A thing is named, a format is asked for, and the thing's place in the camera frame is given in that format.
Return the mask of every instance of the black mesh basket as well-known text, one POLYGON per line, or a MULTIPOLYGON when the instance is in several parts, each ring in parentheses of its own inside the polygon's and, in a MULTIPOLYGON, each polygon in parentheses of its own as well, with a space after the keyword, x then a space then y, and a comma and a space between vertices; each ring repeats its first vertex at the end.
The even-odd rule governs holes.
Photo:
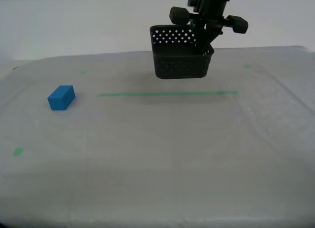
POLYGON ((150 28, 156 75, 161 79, 202 78, 214 50, 190 25, 150 28))

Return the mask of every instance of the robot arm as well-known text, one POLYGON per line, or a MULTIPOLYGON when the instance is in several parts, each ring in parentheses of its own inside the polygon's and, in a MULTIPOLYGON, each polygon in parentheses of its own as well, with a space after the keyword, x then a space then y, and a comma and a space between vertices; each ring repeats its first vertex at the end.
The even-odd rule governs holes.
POLYGON ((241 17, 229 15, 226 19, 223 12, 230 0, 188 0, 188 6, 193 7, 197 14, 191 14, 185 8, 173 7, 170 19, 173 24, 186 25, 190 22, 196 29, 205 29, 206 39, 212 42, 223 34, 223 26, 233 28, 235 33, 246 33, 248 22, 241 17))

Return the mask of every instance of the green tape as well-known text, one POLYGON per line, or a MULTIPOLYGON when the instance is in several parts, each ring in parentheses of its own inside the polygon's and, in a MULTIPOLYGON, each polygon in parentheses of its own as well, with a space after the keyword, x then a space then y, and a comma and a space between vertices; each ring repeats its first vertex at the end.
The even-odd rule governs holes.
POLYGON ((166 93, 111 93, 99 94, 99 97, 156 97, 156 96, 200 96, 200 95, 236 95, 236 91, 220 92, 166 92, 166 93))
POLYGON ((245 68, 245 69, 251 69, 251 68, 252 68, 252 65, 244 65, 244 68, 245 68))
POLYGON ((13 156, 16 157, 16 156, 19 156, 23 153, 24 149, 23 148, 17 148, 15 149, 15 152, 13 153, 13 156))

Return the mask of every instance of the blue rectangular block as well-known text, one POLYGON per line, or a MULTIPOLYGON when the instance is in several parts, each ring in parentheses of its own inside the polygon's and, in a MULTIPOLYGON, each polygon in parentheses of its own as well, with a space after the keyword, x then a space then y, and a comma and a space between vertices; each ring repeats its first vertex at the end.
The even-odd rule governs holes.
POLYGON ((49 97, 48 102, 53 111, 64 111, 74 100, 75 93, 72 85, 60 85, 49 97))

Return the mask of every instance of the green tape mark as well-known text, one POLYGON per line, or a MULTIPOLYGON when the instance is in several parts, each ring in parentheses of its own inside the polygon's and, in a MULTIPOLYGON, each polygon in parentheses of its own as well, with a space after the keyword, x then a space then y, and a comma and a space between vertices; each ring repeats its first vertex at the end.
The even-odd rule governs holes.
POLYGON ((99 94, 98 97, 155 97, 155 96, 200 96, 200 95, 236 95, 236 91, 220 92, 173 92, 173 93, 112 93, 99 94))
POLYGON ((244 65, 244 68, 245 68, 245 69, 251 69, 251 68, 252 68, 252 65, 244 65))
POLYGON ((13 156, 17 157, 17 156, 21 155, 23 151, 24 151, 23 148, 17 148, 17 149, 15 149, 15 152, 13 153, 13 156))

